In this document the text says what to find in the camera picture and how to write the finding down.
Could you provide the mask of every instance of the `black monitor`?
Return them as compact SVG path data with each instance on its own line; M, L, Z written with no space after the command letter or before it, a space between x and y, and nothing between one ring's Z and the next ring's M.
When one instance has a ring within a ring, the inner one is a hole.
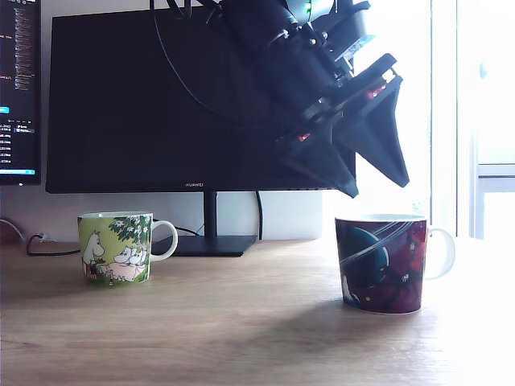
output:
M0 0L0 185L41 184L40 1Z
M203 191L205 235L214 239L217 191L332 188L281 163L275 140L288 117L206 25L209 15L158 11L164 44L190 90L244 125L190 98L149 11L53 19L48 192Z

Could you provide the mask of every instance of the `white mug handle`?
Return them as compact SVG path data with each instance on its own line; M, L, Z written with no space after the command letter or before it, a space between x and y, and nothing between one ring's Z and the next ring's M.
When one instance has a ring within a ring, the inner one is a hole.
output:
M172 223L169 223L168 221L155 221L152 223L152 231L156 229L157 227L160 227L161 225L166 225L171 230L171 233L173 235L173 241L171 243L170 249L168 249L163 255L153 255L150 254L150 262L155 261L163 261L166 260L168 257L173 255L175 250L177 249L177 244L179 243L179 235L177 234L177 229L173 226Z
M445 229L429 228L429 232L427 234L428 240L429 240L431 233L435 233L435 232L441 232L443 234L443 239L445 240L445 244L447 245L447 256L445 257L445 262L443 263L442 271L434 277L425 277L426 280L439 279L442 276L447 275L449 273L449 271L452 269L452 266L454 265L454 261L456 259L456 242L455 242L452 234L450 234Z

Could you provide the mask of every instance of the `dark blue red mug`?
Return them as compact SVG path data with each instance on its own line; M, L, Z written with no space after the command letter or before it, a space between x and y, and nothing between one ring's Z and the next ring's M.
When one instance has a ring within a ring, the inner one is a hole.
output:
M438 274L424 277L428 236L441 232L447 256ZM366 215L336 219L344 302L381 314L420 310L422 283L447 274L455 261L454 237L428 227L423 216Z

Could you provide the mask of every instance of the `mug illustration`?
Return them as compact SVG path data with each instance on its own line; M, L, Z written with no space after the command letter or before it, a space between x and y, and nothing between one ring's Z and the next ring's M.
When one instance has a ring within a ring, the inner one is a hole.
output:
M380 313L418 310L422 304L425 221L338 226L344 301Z
M89 281L111 286L145 281L150 267L151 216L115 217L108 221L109 230L95 230L84 248L84 275Z
M94 231L89 237L88 244L82 255L82 268L84 275L88 279L97 278L97 265L105 263L105 261L99 257L103 256L105 250L100 245L100 232Z

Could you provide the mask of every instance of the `wooden desk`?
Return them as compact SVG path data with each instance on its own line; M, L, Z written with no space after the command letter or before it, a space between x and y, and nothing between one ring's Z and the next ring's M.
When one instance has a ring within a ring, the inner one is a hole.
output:
M422 311L380 316L341 305L322 241L171 258L116 289L84 283L78 256L4 248L2 385L513 385L515 254L458 250Z

